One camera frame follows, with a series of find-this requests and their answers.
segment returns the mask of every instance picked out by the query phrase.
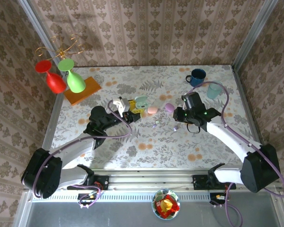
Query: table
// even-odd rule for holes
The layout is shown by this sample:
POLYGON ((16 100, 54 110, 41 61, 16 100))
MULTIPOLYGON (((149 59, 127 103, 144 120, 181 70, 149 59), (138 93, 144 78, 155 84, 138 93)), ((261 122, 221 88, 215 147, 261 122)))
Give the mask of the table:
MULTIPOLYGON (((52 148, 80 135, 89 122, 90 110, 94 106, 106 107, 111 99, 119 96, 129 100, 146 95, 148 103, 159 108, 156 114, 144 113, 139 121, 131 124, 133 132, 129 137, 106 139, 98 149, 78 157, 67 167, 83 164, 91 169, 211 168, 222 162, 238 165, 238 157, 221 141, 204 131, 199 134, 189 133, 186 124, 176 122, 172 113, 164 109, 165 103, 183 105, 181 95, 192 88, 185 77, 196 68, 205 70, 207 81, 218 80, 227 88, 230 102, 225 113, 226 121, 251 137, 246 113, 229 65, 74 68, 84 79, 92 76, 102 89, 75 106, 64 99, 52 148)), ((211 100, 206 95, 207 86, 197 89, 202 101, 206 108, 214 107, 221 111, 226 95, 222 93, 211 100)), ((190 126, 190 130, 197 131, 197 127, 190 126)), ((108 135, 122 135, 126 132, 127 128, 122 124, 107 130, 108 135)))

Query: pink toy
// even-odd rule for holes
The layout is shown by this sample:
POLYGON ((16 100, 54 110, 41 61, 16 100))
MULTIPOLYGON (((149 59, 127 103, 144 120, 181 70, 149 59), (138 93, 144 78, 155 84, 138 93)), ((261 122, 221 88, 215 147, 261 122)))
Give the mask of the pink toy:
POLYGON ((170 103, 166 103, 165 104, 165 109, 168 111, 168 112, 173 112, 175 110, 175 107, 173 106, 173 104, 170 104, 170 103))
POLYGON ((149 114, 155 114, 158 111, 158 108, 156 107, 148 107, 147 112, 149 114))

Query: blue mug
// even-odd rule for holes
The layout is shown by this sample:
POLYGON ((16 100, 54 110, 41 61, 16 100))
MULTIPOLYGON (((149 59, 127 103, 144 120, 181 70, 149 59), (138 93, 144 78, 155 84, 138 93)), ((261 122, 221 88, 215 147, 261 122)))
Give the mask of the blue mug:
POLYGON ((202 69, 194 69, 191 71, 191 75, 186 76, 186 81, 190 83, 191 86, 195 87, 198 84, 201 84, 204 82, 204 79, 206 77, 206 72, 202 69))

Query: orange cutting board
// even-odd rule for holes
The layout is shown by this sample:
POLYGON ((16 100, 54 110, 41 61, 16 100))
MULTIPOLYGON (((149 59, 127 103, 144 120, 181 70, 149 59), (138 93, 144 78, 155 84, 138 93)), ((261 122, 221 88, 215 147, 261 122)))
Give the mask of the orange cutting board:
POLYGON ((84 82, 86 84, 84 91, 80 93, 73 93, 70 89, 68 89, 64 92, 65 97, 68 99, 71 105, 78 104, 88 96, 101 89, 101 86, 92 77, 88 77, 86 80, 84 80, 84 82))

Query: damask wallpaper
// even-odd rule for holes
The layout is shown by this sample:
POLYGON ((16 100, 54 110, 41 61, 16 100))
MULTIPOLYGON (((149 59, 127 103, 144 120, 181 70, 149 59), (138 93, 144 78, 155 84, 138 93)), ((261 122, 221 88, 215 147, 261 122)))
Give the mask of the damask wallpaper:
POLYGON ((239 70, 264 142, 276 147, 284 175, 284 1, 279 1, 239 70))
POLYGON ((81 36, 88 67, 232 64, 263 2, 31 0, 49 36, 81 36))
POLYGON ((17 1, 0 0, 0 227, 12 225, 20 178, 42 145, 55 102, 45 75, 34 70, 41 44, 17 1))

